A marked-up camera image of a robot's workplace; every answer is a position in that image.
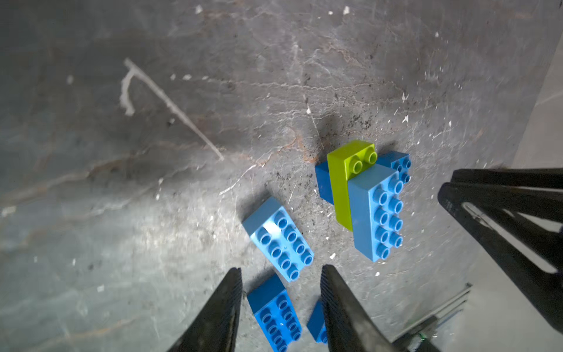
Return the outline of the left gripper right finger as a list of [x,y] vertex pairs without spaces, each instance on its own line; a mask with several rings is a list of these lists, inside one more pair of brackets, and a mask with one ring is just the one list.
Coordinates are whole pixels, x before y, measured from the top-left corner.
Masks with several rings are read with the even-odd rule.
[[320,289],[330,351],[395,351],[333,265],[324,265]]

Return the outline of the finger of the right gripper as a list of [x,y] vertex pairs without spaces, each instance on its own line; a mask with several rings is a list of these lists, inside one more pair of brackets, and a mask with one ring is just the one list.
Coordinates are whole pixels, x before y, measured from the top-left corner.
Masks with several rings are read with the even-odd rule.
[[[562,331],[562,236],[527,220],[562,221],[562,190],[478,183],[444,183],[440,205],[492,257],[532,306],[556,331]],[[501,229],[552,265],[542,270],[498,230],[475,219],[474,206]]]
[[451,182],[562,189],[562,169],[462,169],[453,172]]

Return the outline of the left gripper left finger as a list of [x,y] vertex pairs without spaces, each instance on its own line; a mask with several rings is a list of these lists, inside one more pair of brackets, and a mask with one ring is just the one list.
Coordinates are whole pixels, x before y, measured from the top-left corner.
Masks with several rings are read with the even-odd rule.
[[170,351],[234,351],[243,292],[240,268],[231,268]]

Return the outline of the light blue 2x4 lego brick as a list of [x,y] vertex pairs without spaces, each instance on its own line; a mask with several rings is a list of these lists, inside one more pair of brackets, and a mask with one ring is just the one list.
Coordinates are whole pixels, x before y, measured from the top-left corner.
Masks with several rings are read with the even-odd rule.
[[268,198],[242,225],[252,242],[288,282],[298,280],[301,271],[312,265],[314,252],[275,197]]

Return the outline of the light blue long lego brick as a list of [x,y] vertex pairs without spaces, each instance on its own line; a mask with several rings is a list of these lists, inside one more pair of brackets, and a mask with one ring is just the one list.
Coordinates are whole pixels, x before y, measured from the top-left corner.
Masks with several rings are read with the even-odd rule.
[[347,184],[355,248],[374,263],[387,260],[393,248],[403,245],[399,172],[376,164]]

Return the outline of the small blue 2x2 lego brick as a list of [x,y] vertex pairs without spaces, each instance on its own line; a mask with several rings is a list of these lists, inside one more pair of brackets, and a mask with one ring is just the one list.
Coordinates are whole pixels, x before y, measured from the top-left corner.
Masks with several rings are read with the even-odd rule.
[[400,180],[404,184],[410,183],[411,176],[409,175],[409,170],[412,166],[412,162],[409,154],[390,151],[388,153],[384,153],[383,155],[379,155],[376,164],[398,171]]

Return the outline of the lime green 2x4 lego brick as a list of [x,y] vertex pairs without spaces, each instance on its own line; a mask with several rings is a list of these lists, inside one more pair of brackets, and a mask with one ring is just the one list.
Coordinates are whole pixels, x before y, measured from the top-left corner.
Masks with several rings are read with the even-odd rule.
[[368,170],[377,161],[373,143],[353,140],[327,155],[336,218],[346,229],[353,231],[347,182]]

